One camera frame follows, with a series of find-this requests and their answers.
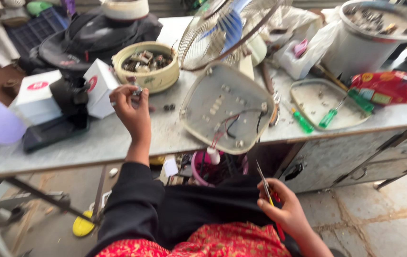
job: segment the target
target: black sleeve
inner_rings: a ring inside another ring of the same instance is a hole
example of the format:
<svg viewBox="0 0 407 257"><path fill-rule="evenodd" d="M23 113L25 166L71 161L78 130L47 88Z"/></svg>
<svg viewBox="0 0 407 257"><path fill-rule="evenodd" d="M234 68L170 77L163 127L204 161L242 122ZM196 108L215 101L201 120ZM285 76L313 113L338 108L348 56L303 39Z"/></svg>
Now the black sleeve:
<svg viewBox="0 0 407 257"><path fill-rule="evenodd" d="M86 256L93 257L122 239L156 242L159 226L156 210L163 197L164 186L152 179L149 167L135 162L123 164L104 208L97 245Z"/></svg>

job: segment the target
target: bowl of electronic parts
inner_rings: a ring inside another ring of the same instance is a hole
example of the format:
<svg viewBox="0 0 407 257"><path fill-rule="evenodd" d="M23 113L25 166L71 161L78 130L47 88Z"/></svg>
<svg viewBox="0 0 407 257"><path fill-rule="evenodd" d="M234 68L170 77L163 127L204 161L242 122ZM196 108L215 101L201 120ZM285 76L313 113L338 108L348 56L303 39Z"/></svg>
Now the bowl of electronic parts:
<svg viewBox="0 0 407 257"><path fill-rule="evenodd" d="M113 56L113 67L121 83L135 76L142 88L157 93L171 87L180 76L178 55L172 47L155 41L130 45Z"/></svg>

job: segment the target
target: person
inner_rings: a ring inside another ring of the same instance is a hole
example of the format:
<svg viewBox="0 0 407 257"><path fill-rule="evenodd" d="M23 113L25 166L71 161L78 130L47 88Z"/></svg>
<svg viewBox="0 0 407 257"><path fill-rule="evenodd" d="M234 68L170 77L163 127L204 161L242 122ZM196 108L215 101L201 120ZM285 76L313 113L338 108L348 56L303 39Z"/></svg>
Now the person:
<svg viewBox="0 0 407 257"><path fill-rule="evenodd" d="M296 195L267 178L282 203L271 206L259 176L230 178L217 187L165 187L149 169L148 89L134 108L134 85L110 94L132 143L104 208L96 246L87 257L304 256L331 257ZM275 222L286 233L280 242Z"/></svg>

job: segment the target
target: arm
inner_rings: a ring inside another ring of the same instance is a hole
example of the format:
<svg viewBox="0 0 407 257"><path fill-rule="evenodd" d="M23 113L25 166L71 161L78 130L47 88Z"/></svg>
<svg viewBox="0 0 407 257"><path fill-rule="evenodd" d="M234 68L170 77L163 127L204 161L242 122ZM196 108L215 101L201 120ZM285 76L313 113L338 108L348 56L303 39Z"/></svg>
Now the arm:
<svg viewBox="0 0 407 257"><path fill-rule="evenodd" d="M116 114L131 134L132 143L104 208L98 243L87 254L88 257L97 255L118 240L146 239L154 242L157 237L159 221L156 210L164 197L164 187L161 182L153 181L149 168L151 125L148 90L143 91L139 108L135 109L131 104L131 92L136 89L136 86L125 85L110 94L110 102L115 102Z"/></svg>
<svg viewBox="0 0 407 257"><path fill-rule="evenodd" d="M281 200L282 208L271 206L265 200L266 193L262 182L257 185L261 191L258 206L273 221L278 222L283 230L297 242L305 257L333 257L329 248L309 225L297 196L285 184L275 178L266 179Z"/></svg>

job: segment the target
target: white box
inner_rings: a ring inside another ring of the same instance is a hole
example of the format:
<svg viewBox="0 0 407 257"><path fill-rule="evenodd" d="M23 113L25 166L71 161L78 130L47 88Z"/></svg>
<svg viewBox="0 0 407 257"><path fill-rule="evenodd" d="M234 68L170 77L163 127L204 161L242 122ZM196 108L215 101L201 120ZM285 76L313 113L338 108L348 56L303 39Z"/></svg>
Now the white box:
<svg viewBox="0 0 407 257"><path fill-rule="evenodd" d="M89 67L83 78L90 84L88 89L88 113L96 118L104 117L115 112L109 94L120 86L113 69L105 62L96 59Z"/></svg>
<svg viewBox="0 0 407 257"><path fill-rule="evenodd" d="M16 100L16 108L34 125L62 115L61 108L53 98L50 84L62 77L58 70L25 77Z"/></svg>

